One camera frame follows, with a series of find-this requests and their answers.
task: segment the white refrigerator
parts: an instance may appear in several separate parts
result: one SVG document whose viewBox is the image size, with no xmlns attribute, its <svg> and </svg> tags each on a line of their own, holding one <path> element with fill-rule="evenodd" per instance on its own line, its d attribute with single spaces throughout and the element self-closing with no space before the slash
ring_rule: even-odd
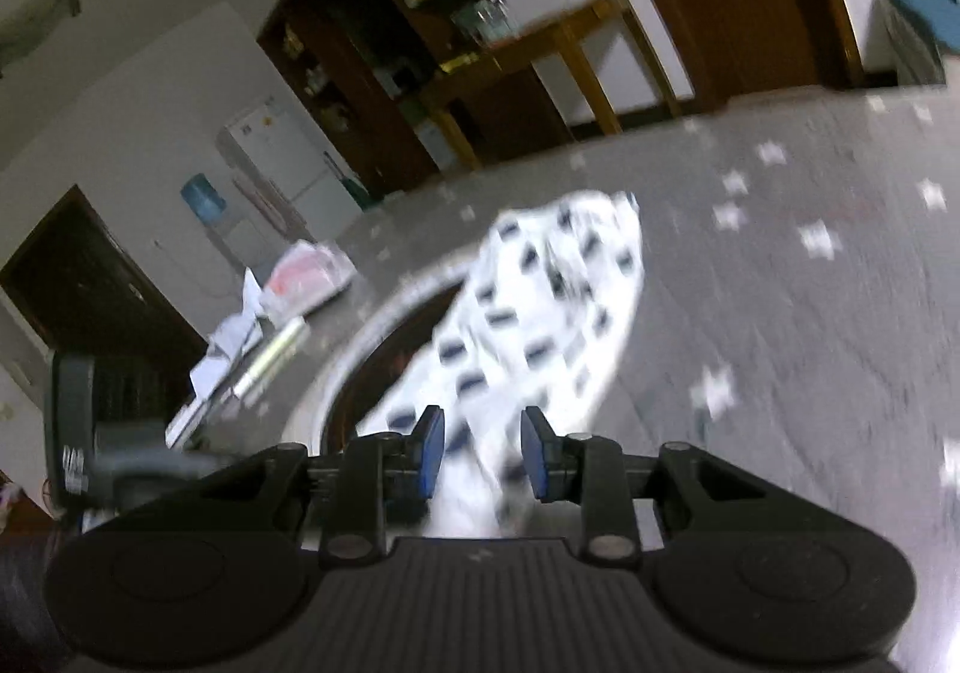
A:
<svg viewBox="0 0 960 673">
<path fill-rule="evenodd" d="M 218 147 L 227 163 L 256 188 L 256 195 L 247 196 L 275 227 L 277 222 L 302 222 L 320 242 L 335 238 L 360 215 L 357 203 L 323 160 L 325 151 L 275 100 L 268 99 L 224 131 Z M 289 230 L 277 228 L 291 236 Z"/>
</svg>

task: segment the white cloth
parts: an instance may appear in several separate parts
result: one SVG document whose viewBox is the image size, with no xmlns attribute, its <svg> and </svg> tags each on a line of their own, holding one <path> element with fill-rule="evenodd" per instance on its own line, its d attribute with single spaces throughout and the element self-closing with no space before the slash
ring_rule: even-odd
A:
<svg viewBox="0 0 960 673">
<path fill-rule="evenodd" d="M 427 405 L 443 408 L 424 534 L 509 532 L 502 478 L 520 463 L 520 412 L 539 405 L 560 435 L 589 430 L 642 286 L 632 196 L 582 192 L 499 217 L 433 341 L 358 426 L 407 434 Z"/>
</svg>

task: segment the gray floor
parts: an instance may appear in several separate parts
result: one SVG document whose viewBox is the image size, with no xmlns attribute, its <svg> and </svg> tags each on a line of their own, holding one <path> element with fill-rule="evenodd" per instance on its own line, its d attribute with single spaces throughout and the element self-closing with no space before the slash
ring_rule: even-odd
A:
<svg viewBox="0 0 960 673">
<path fill-rule="evenodd" d="M 960 441 L 960 103 L 877 96 L 882 106 L 846 95 L 661 125 L 366 214 L 341 241 L 360 280 L 315 319 L 270 408 L 220 441 L 275 441 L 323 359 L 397 280 L 478 240 L 499 210 L 629 190 L 647 283 L 598 434 L 633 453 L 691 441 L 891 537 L 920 581 L 896 659 L 960 669 L 960 465 L 944 465 Z M 768 142 L 785 163 L 761 160 Z M 731 200 L 731 170 L 749 188 L 733 199 L 738 230 L 714 213 Z M 944 205 L 933 185 L 923 198 L 927 180 Z M 800 236 L 820 221 L 832 259 Z M 726 406 L 702 408 L 704 373 L 724 368 Z"/>
</svg>

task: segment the metal screw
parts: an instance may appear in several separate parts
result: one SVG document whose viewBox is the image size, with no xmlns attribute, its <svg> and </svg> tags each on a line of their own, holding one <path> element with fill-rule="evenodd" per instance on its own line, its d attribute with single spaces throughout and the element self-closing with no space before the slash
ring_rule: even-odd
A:
<svg viewBox="0 0 960 673">
<path fill-rule="evenodd" d="M 338 560 L 359 560 L 373 551 L 373 544 L 358 534 L 338 534 L 326 544 L 326 551 Z"/>
<path fill-rule="evenodd" d="M 587 551 L 600 560 L 625 560 L 634 555 L 637 547 L 622 534 L 599 534 L 587 544 Z"/>
</svg>

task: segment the white paper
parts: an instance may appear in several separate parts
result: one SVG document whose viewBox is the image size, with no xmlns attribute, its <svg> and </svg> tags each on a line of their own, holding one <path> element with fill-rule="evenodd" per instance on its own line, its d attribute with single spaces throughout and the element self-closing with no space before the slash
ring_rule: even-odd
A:
<svg viewBox="0 0 960 673">
<path fill-rule="evenodd" d="M 260 286 L 247 270 L 243 280 L 243 310 L 227 316 L 209 338 L 205 357 L 190 371 L 190 382 L 199 400 L 208 399 L 230 369 L 263 338 L 257 317 L 260 307 Z"/>
</svg>

